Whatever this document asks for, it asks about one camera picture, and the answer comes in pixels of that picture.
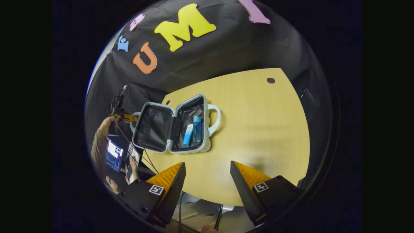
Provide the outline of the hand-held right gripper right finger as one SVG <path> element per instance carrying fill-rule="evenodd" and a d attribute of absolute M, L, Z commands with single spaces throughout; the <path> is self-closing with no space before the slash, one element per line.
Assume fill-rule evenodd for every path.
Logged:
<path fill-rule="evenodd" d="M 285 214 L 303 193 L 281 175 L 271 178 L 236 161 L 230 162 L 230 174 L 254 226 Z"/>

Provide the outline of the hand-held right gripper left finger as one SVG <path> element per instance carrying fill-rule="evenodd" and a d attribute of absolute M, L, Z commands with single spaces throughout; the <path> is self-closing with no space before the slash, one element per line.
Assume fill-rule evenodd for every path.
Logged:
<path fill-rule="evenodd" d="M 118 199 L 140 219 L 166 227 L 179 202 L 185 177 L 185 162 L 180 162 L 147 181 L 131 182 Z"/>

